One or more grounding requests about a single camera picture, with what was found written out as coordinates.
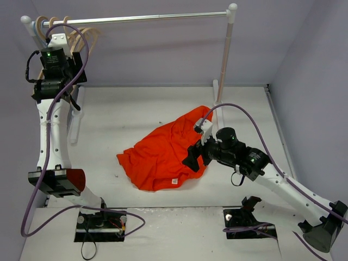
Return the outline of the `orange t shirt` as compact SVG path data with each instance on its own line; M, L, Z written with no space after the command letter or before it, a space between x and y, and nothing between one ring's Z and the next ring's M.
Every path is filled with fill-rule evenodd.
M189 179L201 178L206 170L198 159L200 169L194 172L182 161L187 149L201 136L194 131L194 124L203 118L209 108L199 106L175 121L153 130L133 147L117 155L127 177L143 191L176 189Z

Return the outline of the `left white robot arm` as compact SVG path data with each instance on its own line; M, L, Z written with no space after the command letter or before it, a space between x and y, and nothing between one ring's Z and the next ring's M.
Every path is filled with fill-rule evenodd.
M71 97L73 86L87 81L86 60L78 52L66 55L62 47L46 47L41 55L43 79L34 84L32 98L40 118L40 153L36 171L29 172L28 181L35 192L64 198L78 206L96 228L107 225L109 215L102 210L104 201L86 185L82 169L74 169L67 148L68 117L71 108L80 110Z

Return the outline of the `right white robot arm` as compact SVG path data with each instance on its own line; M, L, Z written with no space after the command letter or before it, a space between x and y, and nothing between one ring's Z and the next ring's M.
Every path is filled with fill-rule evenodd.
M187 149L188 155L182 161L185 166L197 172L198 158L202 158L204 166L215 160L233 168L242 178L268 188L298 211L300 220L296 224L311 247L323 253L331 250L347 221L345 203L313 193L286 175L266 153L239 141L231 127L219 129L215 136L202 127L194 127L194 131L201 138Z

